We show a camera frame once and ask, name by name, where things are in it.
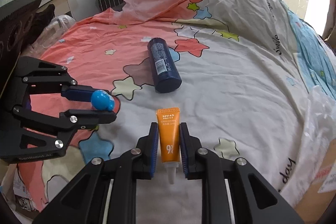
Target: bed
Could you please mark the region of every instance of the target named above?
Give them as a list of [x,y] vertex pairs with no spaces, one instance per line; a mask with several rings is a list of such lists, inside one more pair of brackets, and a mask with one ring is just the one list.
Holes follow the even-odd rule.
[[[68,67],[78,84],[110,90],[118,117],[76,133],[62,158],[18,165],[36,209],[93,157],[108,160],[135,147],[166,107],[181,109],[180,121],[205,148],[246,158],[295,206],[335,137],[332,130],[323,138],[318,129],[307,133],[308,102],[336,99],[332,51],[282,0],[125,2],[122,12],[76,23],[41,57]],[[147,43],[154,37],[167,42],[182,78],[169,94],[153,87]],[[58,95],[32,95],[31,106],[52,116],[91,107]],[[137,223],[200,222],[201,184],[185,180],[182,167],[176,176],[169,185],[158,153],[154,178],[138,182]]]

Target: red star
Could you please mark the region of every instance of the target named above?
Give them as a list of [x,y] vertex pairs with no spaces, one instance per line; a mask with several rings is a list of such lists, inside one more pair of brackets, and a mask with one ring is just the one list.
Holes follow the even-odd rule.
[[190,39],[178,39],[175,40],[177,47],[175,48],[175,52],[189,52],[190,54],[201,57],[202,51],[204,49],[209,49],[208,46],[200,43],[195,38]]

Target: white tube cap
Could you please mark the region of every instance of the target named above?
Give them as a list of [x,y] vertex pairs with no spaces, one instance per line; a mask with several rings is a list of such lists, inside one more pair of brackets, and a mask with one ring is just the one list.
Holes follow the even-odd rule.
[[167,170],[169,184],[174,184],[176,177],[176,168],[179,166],[177,161],[167,161],[164,163]]

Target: blue ball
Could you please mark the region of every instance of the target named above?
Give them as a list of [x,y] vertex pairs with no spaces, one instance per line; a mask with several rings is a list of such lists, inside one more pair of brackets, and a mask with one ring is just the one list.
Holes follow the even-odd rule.
[[114,99],[104,90],[96,90],[91,95],[91,104],[98,111],[112,111],[114,109]]

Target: bottle label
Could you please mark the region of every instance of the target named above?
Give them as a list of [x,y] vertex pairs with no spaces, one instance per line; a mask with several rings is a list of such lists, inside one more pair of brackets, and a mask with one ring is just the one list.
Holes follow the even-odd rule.
[[154,43],[151,46],[157,75],[171,71],[163,43]]

